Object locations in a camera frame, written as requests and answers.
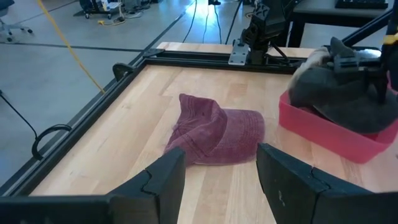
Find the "wooden tabletop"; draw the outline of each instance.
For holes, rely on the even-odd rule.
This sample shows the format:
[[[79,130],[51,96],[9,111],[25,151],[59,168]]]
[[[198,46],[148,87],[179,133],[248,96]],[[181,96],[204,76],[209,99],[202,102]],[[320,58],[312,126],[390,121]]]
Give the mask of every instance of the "wooden tabletop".
[[[159,47],[231,52],[229,45],[162,43]],[[312,50],[283,51],[288,56],[307,57]],[[162,155],[180,114],[180,93],[212,98],[224,108],[259,111],[266,121],[265,142],[369,190],[398,190],[396,143],[367,164],[358,165],[278,126],[279,96],[290,78],[147,66],[32,195],[105,194],[135,176]],[[189,167],[178,222],[275,223],[259,184],[256,163]]]

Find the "concrete floor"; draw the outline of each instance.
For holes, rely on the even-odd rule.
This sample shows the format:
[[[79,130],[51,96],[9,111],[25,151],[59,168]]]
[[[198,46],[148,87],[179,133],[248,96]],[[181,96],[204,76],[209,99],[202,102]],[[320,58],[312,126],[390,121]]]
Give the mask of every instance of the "concrete floor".
[[[138,19],[130,19],[115,27],[102,27],[97,20],[108,21],[102,15],[73,17],[81,10],[78,2],[71,0],[43,0],[47,9],[71,45],[79,47],[106,47],[108,50],[76,49],[83,65],[105,86],[113,78],[111,67],[116,62],[130,62],[145,49],[183,12],[185,14],[166,32],[154,46],[163,41],[181,42],[190,26],[194,13],[192,0],[164,0],[152,4]],[[226,0],[217,7],[222,43],[238,3]],[[229,43],[238,38],[249,19],[244,14],[252,8],[245,6],[238,13]],[[218,26],[214,8],[207,1],[198,0],[193,28],[186,42],[202,43],[205,19],[208,16],[205,43],[219,43]],[[36,0],[17,1],[9,14],[2,18],[7,23],[21,22],[29,26],[34,35],[18,30],[16,41],[24,45],[0,44],[0,90],[9,101],[30,121],[38,133],[58,123],[67,123],[97,93],[98,89],[87,78],[63,45],[51,23],[38,7]],[[344,37],[355,28],[307,24],[302,47],[316,48],[327,44],[331,36]],[[360,45],[381,46],[385,30],[370,36]],[[5,35],[0,35],[0,42]],[[118,49],[130,49],[131,52]],[[0,99],[0,186],[28,159],[34,135],[29,127]]]

